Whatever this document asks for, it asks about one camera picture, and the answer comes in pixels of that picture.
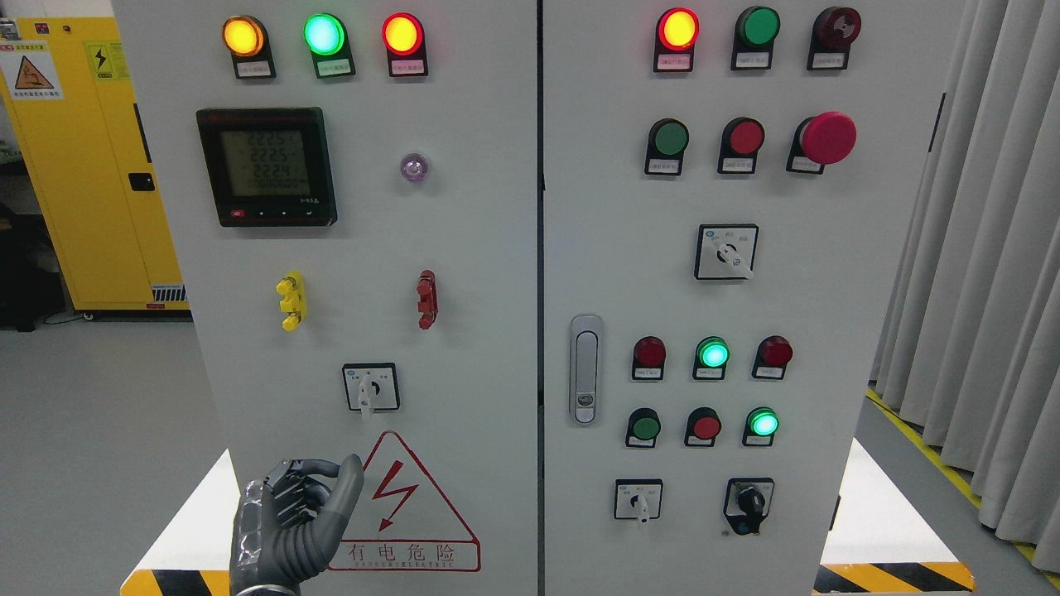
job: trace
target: robotic hand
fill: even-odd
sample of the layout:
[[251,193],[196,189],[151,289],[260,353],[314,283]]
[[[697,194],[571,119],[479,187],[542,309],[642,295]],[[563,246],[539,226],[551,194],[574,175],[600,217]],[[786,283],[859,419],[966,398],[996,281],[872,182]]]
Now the robotic hand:
[[[335,488],[311,474],[337,478]],[[232,596],[299,596],[328,567],[365,485],[356,454],[341,466],[285,459],[244,489],[232,529]]]

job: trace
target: yellow floor tape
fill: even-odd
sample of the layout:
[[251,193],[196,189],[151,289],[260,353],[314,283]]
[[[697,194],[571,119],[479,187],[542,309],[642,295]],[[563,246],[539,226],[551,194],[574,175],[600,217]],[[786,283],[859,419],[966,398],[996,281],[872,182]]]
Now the yellow floor tape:
[[[886,416],[887,419],[889,419],[890,422],[903,435],[905,435],[907,439],[909,439],[909,442],[912,442],[914,446],[920,450],[920,453],[924,454],[924,457],[926,457],[929,461],[934,463],[935,467],[938,468],[940,472],[942,472],[942,475],[949,478],[950,483],[953,484],[953,486],[956,487],[958,491],[960,491],[960,494],[965,495],[965,497],[968,498],[968,501],[970,501],[972,505],[975,506],[976,509],[982,507],[983,499],[979,497],[979,495],[972,492],[972,487],[965,480],[965,478],[962,478],[960,474],[957,473],[956,470],[950,468],[946,463],[942,463],[942,458],[939,457],[938,453],[923,442],[923,439],[920,438],[920,434],[917,433],[915,428],[906,424],[904,420],[902,420],[901,418],[898,417],[897,414],[895,414],[895,410],[890,409],[890,407],[887,404],[883,403],[883,399],[881,399],[880,396],[871,387],[865,389],[865,397],[872,400],[872,402],[877,405],[877,407],[880,408],[880,411],[882,411],[884,416]],[[1035,559],[1035,546],[1032,544],[1023,544],[1017,542],[1013,542],[1011,544],[1012,546],[1015,546],[1015,549],[1019,550],[1024,557],[1026,557],[1028,561],[1032,561]],[[1045,579],[1049,580],[1049,583],[1052,583],[1054,588],[1060,590],[1060,574],[1043,572],[1041,569],[1038,571],[1043,576],[1045,576]]]

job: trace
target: green push button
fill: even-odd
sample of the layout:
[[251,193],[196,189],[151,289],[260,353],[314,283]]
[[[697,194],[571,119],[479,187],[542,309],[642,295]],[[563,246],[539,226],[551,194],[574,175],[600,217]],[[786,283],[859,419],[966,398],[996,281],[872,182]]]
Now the green push button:
[[659,436],[659,422],[651,418],[641,418],[633,423],[633,436],[641,441],[650,441]]
[[676,122],[667,122],[655,132],[652,142],[662,155],[677,155],[688,146],[688,128]]
[[773,41],[780,33],[780,16],[773,8],[755,6],[740,16],[740,37],[754,48],[761,48]]

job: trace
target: electric shock warning sign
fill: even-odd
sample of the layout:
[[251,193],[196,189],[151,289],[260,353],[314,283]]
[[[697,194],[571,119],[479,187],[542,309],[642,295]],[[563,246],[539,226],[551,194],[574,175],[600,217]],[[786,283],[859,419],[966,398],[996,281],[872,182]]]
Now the electric shock warning sign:
[[0,71],[13,100],[61,100],[47,41],[0,41]]
[[387,431],[365,462],[357,513],[329,568],[478,572],[481,546],[405,440]]
[[85,55],[96,81],[129,81],[121,41],[85,41]]

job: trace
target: yellow cabinet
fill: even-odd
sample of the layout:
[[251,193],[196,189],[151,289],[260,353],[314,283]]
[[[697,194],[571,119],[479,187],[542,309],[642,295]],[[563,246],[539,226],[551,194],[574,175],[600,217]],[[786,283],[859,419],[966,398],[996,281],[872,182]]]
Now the yellow cabinet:
[[3,100],[74,308],[187,310],[114,19],[18,28]]

